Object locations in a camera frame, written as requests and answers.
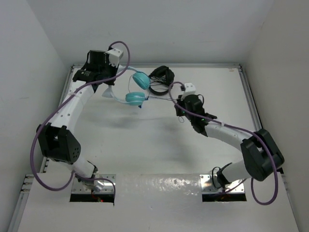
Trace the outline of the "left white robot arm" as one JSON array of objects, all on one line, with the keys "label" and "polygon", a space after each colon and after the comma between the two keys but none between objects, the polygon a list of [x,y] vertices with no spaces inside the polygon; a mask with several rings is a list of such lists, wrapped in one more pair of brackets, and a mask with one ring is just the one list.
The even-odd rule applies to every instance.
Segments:
[{"label": "left white robot arm", "polygon": [[93,176],[95,166],[82,156],[81,145],[73,135],[74,128],[99,81],[116,76],[122,56],[123,51],[111,47],[106,52],[88,52],[86,63],[72,78],[64,106],[47,121],[38,136],[44,157],[66,165],[79,176]]}]

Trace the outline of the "black headphones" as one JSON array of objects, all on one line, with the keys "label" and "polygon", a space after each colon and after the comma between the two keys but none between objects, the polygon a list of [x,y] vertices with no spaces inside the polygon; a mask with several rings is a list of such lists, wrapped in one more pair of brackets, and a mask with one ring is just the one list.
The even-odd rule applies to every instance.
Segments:
[{"label": "black headphones", "polygon": [[[166,87],[169,87],[171,83],[174,82],[175,74],[174,72],[168,67],[168,66],[160,66],[156,69],[154,69],[149,74],[150,80],[154,82],[158,82],[161,85],[164,85]],[[168,94],[169,90],[165,90],[163,92],[158,92],[157,90],[154,90],[151,86],[149,86],[149,91],[156,95],[156,96],[164,96]]]}]

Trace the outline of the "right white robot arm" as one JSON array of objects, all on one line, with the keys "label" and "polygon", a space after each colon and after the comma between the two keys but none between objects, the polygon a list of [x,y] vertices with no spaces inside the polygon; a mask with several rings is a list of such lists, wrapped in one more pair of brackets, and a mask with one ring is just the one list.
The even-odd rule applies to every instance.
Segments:
[{"label": "right white robot arm", "polygon": [[241,161],[228,163],[217,171],[217,188],[224,188],[235,180],[250,177],[261,182],[273,173],[271,160],[256,137],[248,132],[215,123],[217,117],[205,112],[203,102],[196,94],[186,97],[179,95],[176,102],[183,108],[176,106],[176,115],[185,116],[197,133],[218,139],[242,153]]}]

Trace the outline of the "teal cat-ear headphones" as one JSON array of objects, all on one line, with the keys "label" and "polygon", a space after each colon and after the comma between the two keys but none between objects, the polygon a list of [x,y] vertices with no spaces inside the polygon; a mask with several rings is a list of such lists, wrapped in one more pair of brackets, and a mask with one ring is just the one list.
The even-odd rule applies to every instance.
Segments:
[{"label": "teal cat-ear headphones", "polygon": [[[133,75],[131,75],[131,77],[141,89],[147,90],[150,87],[151,81],[146,73],[137,70],[131,66],[129,66],[127,69],[135,72]],[[147,99],[143,92],[129,92],[126,94],[124,100],[120,99],[115,96],[112,90],[112,86],[108,86],[108,88],[103,92],[102,96],[105,98],[114,99],[122,104],[137,106],[139,108],[141,108],[143,102]]]}]

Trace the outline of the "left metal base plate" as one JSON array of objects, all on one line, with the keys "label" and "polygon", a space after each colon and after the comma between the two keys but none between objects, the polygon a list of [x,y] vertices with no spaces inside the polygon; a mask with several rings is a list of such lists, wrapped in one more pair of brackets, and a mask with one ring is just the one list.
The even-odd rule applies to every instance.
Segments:
[{"label": "left metal base plate", "polygon": [[94,177],[98,180],[74,179],[70,202],[114,203],[116,174],[96,174]]}]

